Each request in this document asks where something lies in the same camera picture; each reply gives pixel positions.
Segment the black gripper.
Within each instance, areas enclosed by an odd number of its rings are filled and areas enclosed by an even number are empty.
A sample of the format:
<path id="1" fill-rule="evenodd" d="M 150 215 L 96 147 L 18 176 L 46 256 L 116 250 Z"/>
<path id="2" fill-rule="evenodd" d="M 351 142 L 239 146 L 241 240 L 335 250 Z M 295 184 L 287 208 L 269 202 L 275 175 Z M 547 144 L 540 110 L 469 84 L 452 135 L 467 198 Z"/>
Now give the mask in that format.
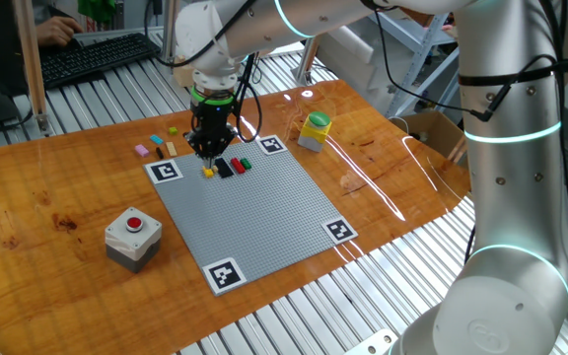
<path id="1" fill-rule="evenodd" d="M 234 127 L 228 122 L 233 107 L 233 104 L 217 106 L 206 102 L 190 105 L 191 130 L 184 138 L 195 154 L 201 156 L 205 169 L 213 169 L 215 160 L 236 137 Z"/>

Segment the operator bare hand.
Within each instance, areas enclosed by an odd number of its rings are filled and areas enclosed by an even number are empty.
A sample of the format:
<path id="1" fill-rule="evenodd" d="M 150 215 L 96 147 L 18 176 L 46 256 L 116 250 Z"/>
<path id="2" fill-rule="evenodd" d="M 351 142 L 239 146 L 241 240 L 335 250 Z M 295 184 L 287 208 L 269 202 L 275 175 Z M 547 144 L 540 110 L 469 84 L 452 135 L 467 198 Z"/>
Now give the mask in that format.
<path id="1" fill-rule="evenodd" d="M 76 20 L 59 16 L 37 25 L 35 29 L 39 47 L 66 46 L 75 34 L 83 31 Z"/>

